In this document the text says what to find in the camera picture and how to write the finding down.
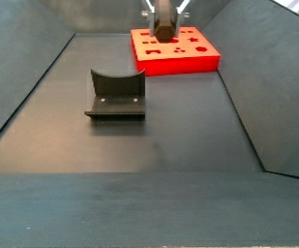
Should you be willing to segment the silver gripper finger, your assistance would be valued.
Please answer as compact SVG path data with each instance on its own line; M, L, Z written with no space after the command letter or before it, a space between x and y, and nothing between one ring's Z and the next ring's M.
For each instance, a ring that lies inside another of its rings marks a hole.
M190 13L187 12L190 2L191 2L191 0L183 0L181 5L177 7L175 29L181 28L185 19L190 17Z
M142 15L147 19L149 24L150 24L150 30L154 29L154 21L155 21L155 9L154 5L150 0L142 0L145 9L142 10Z

